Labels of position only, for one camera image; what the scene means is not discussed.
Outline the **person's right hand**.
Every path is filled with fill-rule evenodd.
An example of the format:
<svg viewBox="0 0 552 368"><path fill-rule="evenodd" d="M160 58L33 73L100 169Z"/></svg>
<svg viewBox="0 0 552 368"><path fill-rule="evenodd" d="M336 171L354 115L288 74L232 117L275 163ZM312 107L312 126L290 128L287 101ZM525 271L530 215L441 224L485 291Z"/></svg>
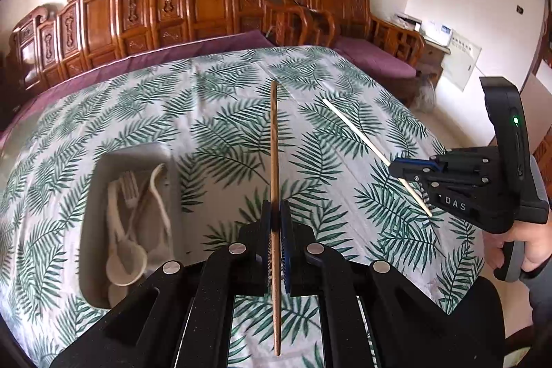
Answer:
<svg viewBox="0 0 552 368"><path fill-rule="evenodd" d="M483 232L483 239L485 261L492 269L501 268L504 264L502 250L507 242L522 242L524 259L521 268L526 273L532 272L551 257L551 213L548 213L547 222L544 224L516 221L512 228L502 235Z"/></svg>

